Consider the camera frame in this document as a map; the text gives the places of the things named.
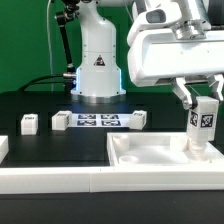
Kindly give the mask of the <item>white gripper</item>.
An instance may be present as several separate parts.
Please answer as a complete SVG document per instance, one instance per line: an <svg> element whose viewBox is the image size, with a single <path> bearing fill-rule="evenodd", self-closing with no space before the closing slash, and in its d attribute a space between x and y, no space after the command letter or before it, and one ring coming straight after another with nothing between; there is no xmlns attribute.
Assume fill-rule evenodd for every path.
<svg viewBox="0 0 224 224"><path fill-rule="evenodd" d="M193 100L183 77L197 80L197 76L211 75L211 96L223 101L223 30L209 31L205 39L190 40L177 40L169 28L145 30L131 44L127 59L130 79L138 87L167 85L175 78L172 90L185 110L192 108Z"/></svg>

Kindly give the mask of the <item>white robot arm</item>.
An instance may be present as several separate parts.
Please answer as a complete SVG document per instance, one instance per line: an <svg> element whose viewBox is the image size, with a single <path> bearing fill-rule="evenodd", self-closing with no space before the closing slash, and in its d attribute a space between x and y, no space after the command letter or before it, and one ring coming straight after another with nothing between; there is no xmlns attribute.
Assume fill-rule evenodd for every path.
<svg viewBox="0 0 224 224"><path fill-rule="evenodd" d="M127 35L128 71L138 87L171 85L185 108L199 101L188 84L207 83L221 101L224 85L224 31L214 31L204 0L81 0L82 63L74 94L92 102L123 93L116 65L116 28L99 6L132 7Z"/></svg>

